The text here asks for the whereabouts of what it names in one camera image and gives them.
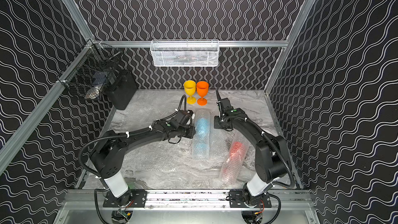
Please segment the blue wine glass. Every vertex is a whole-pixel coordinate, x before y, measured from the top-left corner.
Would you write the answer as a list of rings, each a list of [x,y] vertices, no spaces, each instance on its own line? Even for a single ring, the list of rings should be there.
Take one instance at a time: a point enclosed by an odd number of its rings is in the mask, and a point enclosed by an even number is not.
[[[214,128],[214,116],[207,109],[195,113],[196,134],[192,139],[192,158],[205,161],[227,154],[228,134],[223,129]]]

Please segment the orange wine glass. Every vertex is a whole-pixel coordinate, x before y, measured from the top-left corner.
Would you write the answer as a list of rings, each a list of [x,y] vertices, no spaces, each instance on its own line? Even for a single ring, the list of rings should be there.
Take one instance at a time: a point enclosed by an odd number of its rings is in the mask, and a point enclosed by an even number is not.
[[[209,84],[207,82],[201,81],[197,83],[197,93],[200,96],[200,98],[197,100],[197,103],[200,106],[205,106],[207,104],[205,96],[207,95],[208,90],[209,90]]]

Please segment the yellow wine glass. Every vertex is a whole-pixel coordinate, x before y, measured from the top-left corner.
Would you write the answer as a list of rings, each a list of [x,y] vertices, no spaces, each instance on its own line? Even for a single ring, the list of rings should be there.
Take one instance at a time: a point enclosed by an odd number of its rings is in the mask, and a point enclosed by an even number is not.
[[[187,97],[187,103],[190,105],[193,105],[196,103],[196,98],[194,97],[194,94],[196,92],[197,84],[196,82],[192,80],[187,80],[183,84],[184,91],[188,95]]]

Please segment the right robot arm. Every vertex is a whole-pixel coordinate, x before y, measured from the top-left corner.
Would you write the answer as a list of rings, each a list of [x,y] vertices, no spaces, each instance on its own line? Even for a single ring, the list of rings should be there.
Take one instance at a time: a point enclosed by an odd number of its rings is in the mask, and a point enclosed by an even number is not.
[[[215,117],[215,128],[237,130],[255,148],[256,173],[243,186],[241,194],[244,203],[247,206],[257,205],[262,195],[275,185],[295,189],[286,140],[267,133],[240,108],[227,108],[219,112]]]

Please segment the wrapped red wine glass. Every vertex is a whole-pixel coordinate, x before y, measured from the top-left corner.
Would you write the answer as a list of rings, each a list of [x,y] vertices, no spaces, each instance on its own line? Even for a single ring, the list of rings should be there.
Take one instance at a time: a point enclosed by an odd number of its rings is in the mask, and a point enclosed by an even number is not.
[[[224,185],[232,185],[237,181],[249,146],[250,142],[240,132],[234,134],[227,160],[220,171],[220,179]]]

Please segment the black box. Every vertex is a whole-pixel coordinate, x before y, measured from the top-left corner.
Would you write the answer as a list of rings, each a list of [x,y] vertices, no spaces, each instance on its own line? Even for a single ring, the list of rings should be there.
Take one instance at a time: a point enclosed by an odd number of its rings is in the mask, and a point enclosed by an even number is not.
[[[125,110],[138,90],[132,73],[122,70],[116,81],[106,89],[106,95],[117,110]]]

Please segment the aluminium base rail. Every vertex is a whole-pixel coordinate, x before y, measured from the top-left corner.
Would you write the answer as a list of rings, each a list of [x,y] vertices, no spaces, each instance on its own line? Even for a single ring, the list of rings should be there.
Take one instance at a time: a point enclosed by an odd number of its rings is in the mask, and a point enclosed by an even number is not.
[[[311,196],[304,190],[271,190],[280,202],[262,195],[256,206],[247,206],[239,190],[136,190],[128,210],[139,211],[270,211],[312,209]]]

